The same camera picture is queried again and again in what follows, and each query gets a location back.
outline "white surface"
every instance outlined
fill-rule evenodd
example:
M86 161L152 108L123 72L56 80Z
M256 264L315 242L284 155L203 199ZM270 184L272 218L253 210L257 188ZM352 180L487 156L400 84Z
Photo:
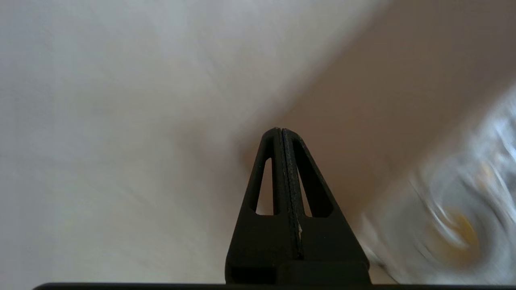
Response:
M375 2L2 2L0 289L223 282L235 149Z

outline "beige wall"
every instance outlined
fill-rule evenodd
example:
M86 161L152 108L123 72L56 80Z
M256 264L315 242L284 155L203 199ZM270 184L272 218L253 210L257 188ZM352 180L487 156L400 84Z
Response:
M515 14L513 1L394 2L270 126L304 138L353 220L389 180L511 82ZM244 153L247 168L258 141Z

